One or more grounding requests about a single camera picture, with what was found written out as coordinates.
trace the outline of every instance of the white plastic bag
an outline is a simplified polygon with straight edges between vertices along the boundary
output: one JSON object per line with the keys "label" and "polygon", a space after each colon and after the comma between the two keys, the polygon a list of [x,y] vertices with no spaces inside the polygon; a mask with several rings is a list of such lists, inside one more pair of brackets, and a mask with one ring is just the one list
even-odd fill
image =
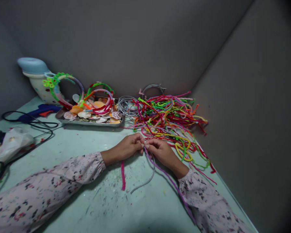
{"label": "white plastic bag", "polygon": [[34,142],[34,138],[27,130],[15,127],[5,134],[2,146],[0,147],[0,162],[7,163],[23,147],[29,146]]}

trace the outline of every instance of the glue gun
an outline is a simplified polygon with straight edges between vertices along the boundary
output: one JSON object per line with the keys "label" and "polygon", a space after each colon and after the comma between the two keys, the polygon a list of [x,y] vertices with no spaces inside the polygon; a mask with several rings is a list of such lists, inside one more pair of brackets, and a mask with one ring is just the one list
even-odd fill
{"label": "glue gun", "polygon": [[[39,109],[29,112],[27,114],[33,117],[39,117],[39,116],[46,117],[47,114],[52,113],[52,112],[58,112],[61,109],[61,107],[59,106],[46,105],[46,104],[41,104],[38,106],[38,108]],[[22,123],[31,122],[33,118],[28,115],[22,115],[18,118],[18,120]]]}

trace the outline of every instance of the green flower decoration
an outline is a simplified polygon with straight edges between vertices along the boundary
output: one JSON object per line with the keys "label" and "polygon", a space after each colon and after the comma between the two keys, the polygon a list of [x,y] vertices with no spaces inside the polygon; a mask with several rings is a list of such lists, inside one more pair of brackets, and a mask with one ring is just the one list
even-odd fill
{"label": "green flower decoration", "polygon": [[43,80],[43,86],[54,88],[56,85],[58,85],[58,82],[55,79],[47,78],[47,80]]}

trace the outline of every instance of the floral sleeve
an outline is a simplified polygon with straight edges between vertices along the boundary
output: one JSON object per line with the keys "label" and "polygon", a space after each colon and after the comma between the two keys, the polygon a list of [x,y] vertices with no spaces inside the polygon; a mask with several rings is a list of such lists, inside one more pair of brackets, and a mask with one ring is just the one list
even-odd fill
{"label": "floral sleeve", "polygon": [[105,169],[100,152],[35,173],[0,194],[0,233],[33,232]]}
{"label": "floral sleeve", "polygon": [[179,180],[180,191],[201,232],[252,232],[231,210],[227,201],[191,169]]}

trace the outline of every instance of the light green table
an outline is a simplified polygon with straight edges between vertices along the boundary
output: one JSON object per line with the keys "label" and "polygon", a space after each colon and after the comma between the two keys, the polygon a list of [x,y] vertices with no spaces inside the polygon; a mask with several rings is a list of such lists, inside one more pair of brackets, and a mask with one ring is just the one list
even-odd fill
{"label": "light green table", "polygon": [[[39,104],[42,101],[35,97],[19,111],[33,111]],[[41,119],[57,122],[55,114]],[[3,132],[16,126],[27,129],[34,137],[41,134],[29,125],[0,121],[0,130]],[[55,166],[71,157],[107,150],[133,131],[108,127],[65,126],[54,133],[54,138],[10,167],[0,183],[0,193],[43,168]],[[43,135],[36,138],[36,141],[46,137],[47,135]],[[197,163],[205,163],[198,153],[192,156]],[[126,190],[122,191],[120,164],[107,168],[101,177],[83,186],[37,232],[199,232],[172,184],[160,171],[156,172],[148,185],[130,194],[134,187],[150,178],[152,171],[152,165],[150,166],[145,155],[136,155],[126,160]],[[210,169],[204,173],[218,183],[217,191],[229,202],[234,213],[254,230],[254,226],[245,217],[218,175],[210,174]]]}

